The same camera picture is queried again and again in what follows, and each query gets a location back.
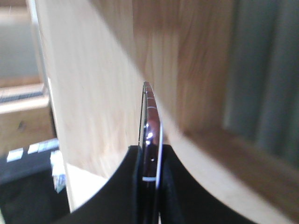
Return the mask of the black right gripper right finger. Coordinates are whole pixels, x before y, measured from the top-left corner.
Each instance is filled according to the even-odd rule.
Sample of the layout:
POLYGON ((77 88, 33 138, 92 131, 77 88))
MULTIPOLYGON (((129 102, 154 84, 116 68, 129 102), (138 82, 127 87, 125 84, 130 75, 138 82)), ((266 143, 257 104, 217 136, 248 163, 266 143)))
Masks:
POLYGON ((163 145, 160 213, 163 224, 253 224, 205 190, 170 145, 163 145))

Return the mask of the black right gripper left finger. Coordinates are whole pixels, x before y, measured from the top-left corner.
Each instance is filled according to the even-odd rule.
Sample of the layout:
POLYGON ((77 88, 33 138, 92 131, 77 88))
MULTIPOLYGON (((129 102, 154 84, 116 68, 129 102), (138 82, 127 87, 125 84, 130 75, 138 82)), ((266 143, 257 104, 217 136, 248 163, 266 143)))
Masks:
POLYGON ((108 182, 86 203, 56 224, 136 224, 138 194, 138 146, 129 146, 108 182))

